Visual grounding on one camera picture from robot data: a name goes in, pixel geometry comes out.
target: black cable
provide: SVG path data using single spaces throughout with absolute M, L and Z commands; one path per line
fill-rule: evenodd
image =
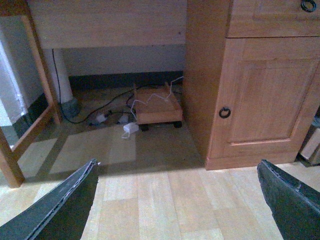
M 69 123 L 72 123 L 72 124 L 80 124 L 80 123 L 83 123 L 85 122 L 92 114 L 94 114 L 95 112 L 99 111 L 100 109 L 103 109 L 104 107 L 108 106 L 109 104 L 111 104 L 115 99 L 121 97 L 122 95 L 125 95 L 127 93 L 130 93 L 132 92 L 134 89 L 131 89 L 129 91 L 125 91 L 117 96 L 115 96 L 114 98 L 112 98 L 108 103 L 106 103 L 105 105 L 97 108 L 96 110 L 93 110 L 92 112 L 90 112 L 83 120 L 81 121 L 71 121 L 70 119 L 67 118 L 67 116 L 65 115 L 64 111 L 63 111 L 63 108 L 62 108 L 62 104 L 61 104 L 61 88 L 60 88 L 60 80 L 59 80 L 59 75 L 58 75 L 58 70 L 57 70 L 57 65 L 56 65 L 56 60 L 55 60 L 55 53 L 54 53 L 54 49 L 52 49 L 52 57 L 53 57 L 53 64 L 54 64 L 54 69 L 55 69 L 55 73 L 56 73 L 56 78 L 57 78 L 57 81 L 58 81 L 58 89 L 59 89 L 59 103 L 60 103 L 60 109 L 61 109 L 61 112 L 62 112 L 62 115 L 63 117 L 69 122 Z
M 59 80 L 59 75 L 58 75 L 58 70 L 57 70 L 57 65 L 56 65 L 56 60 L 55 60 L 55 52 L 54 52 L 54 49 L 52 49 L 52 58 L 53 58 L 53 64 L 54 64 L 54 69 L 55 69 L 55 74 L 56 74 L 56 78 L 57 78 L 57 82 L 58 82 L 58 89 L 59 89 L 59 105 L 60 105 L 60 110 L 61 110 L 61 113 L 63 115 L 63 117 L 69 122 L 69 123 L 72 123 L 72 124 L 81 124 L 83 122 L 85 122 L 86 120 L 88 120 L 88 118 L 94 114 L 95 112 L 99 111 L 100 109 L 103 109 L 104 107 L 108 106 L 109 104 L 111 104 L 114 100 L 116 100 L 117 98 L 127 94 L 127 93 L 130 93 L 132 92 L 134 89 L 131 89 L 131 90 L 128 90 L 128 91 L 125 91 L 123 93 L 120 93 L 119 95 L 115 96 L 114 98 L 112 98 L 108 103 L 106 103 L 105 105 L 101 106 L 101 107 L 98 107 L 97 109 L 93 110 L 92 112 L 90 112 L 83 120 L 81 121 L 71 121 L 70 119 L 67 118 L 67 116 L 65 115 L 64 113 L 64 110 L 62 108 L 62 104 L 61 104 L 61 88 L 60 88 L 60 80 Z M 140 89 L 140 88 L 145 88 L 145 87 L 150 87 L 150 88 L 154 88 L 154 89 L 157 89 L 157 87 L 155 86 L 160 86 L 158 84 L 146 84 L 146 85 L 142 85 L 142 86 L 139 86 L 137 87 L 136 89 Z M 128 102 L 130 99 L 132 99 L 134 97 L 134 94 L 132 94 L 128 99 L 127 101 L 125 102 L 126 106 L 131 108 L 131 106 L 128 105 Z

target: white cable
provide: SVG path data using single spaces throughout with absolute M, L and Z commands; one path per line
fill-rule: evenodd
M 121 138 L 122 138 L 122 139 L 128 139 L 128 138 L 130 138 L 130 132 L 125 132 L 125 133 L 122 135 Z
M 173 80 L 173 81 L 170 82 L 170 93 L 169 93 L 168 96 L 166 96 L 166 97 L 160 96 L 160 95 L 158 95 L 158 94 L 156 94 L 156 93 L 152 93 L 146 102 L 135 99 L 135 100 L 133 101 L 132 106 L 131 106 L 131 109 L 130 109 L 130 112 L 131 112 L 132 115 L 134 116 L 135 120 L 137 120 L 137 117 L 136 117 L 136 115 L 135 115 L 134 112 L 133 112 L 133 108 L 134 108 L 134 105 L 135 105 L 136 102 L 142 103 L 142 104 L 144 104 L 144 105 L 148 105 L 149 101 L 151 100 L 151 98 L 152 98 L 153 96 L 156 96 L 156 97 L 158 97 L 158 98 L 160 98 L 160 99 L 162 99 L 162 100 L 167 100 L 167 99 L 171 96 L 171 94 L 172 94 L 172 83 L 175 82 L 175 81 L 178 81 L 178 80 L 182 79 L 183 77 L 184 77 L 184 76 L 178 77 L 177 79 L 175 79 L 175 80 Z

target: wooden cabinet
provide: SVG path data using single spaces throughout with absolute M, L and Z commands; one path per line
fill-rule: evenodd
M 225 37 L 234 9 L 216 4 L 189 1 L 186 29 L 183 107 L 206 169 L 293 162 L 320 104 L 320 37 Z
M 319 36 L 319 9 L 306 12 L 301 8 L 301 1 L 234 0 L 227 37 Z

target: white charger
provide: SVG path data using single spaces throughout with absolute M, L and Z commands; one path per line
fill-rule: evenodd
M 139 131 L 139 126 L 137 125 L 136 122 L 130 122 L 130 123 L 123 126 L 123 130 L 125 131 L 125 133 L 122 135 L 122 138 L 128 139 L 128 138 L 130 138 L 131 134 Z

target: white pipe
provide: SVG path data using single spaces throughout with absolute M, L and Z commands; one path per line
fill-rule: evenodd
M 59 85 L 58 85 L 56 69 L 58 72 L 59 82 L 60 82 L 61 104 L 71 101 L 73 99 L 73 94 L 72 94 L 72 90 L 71 90 L 71 86 L 68 78 L 68 72 L 65 65 L 62 49 L 58 49 L 58 48 L 54 49 L 54 59 L 53 59 L 52 49 L 44 49 L 43 52 L 44 52 L 45 60 L 53 80 L 58 101 L 59 101 Z

